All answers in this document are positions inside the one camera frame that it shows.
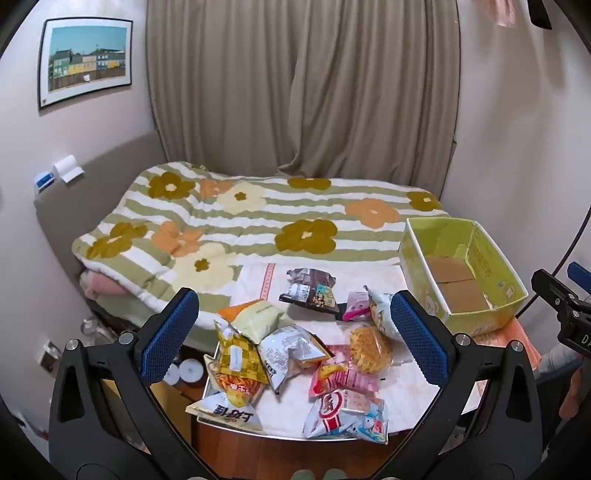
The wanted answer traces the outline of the person's right hand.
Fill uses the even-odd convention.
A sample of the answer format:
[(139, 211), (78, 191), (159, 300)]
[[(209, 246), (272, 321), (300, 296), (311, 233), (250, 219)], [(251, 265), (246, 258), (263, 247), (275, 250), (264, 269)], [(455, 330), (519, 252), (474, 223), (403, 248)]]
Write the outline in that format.
[(583, 380), (583, 367), (579, 367), (572, 375), (569, 390), (559, 409), (559, 416), (562, 420), (570, 420), (579, 410), (580, 389)]

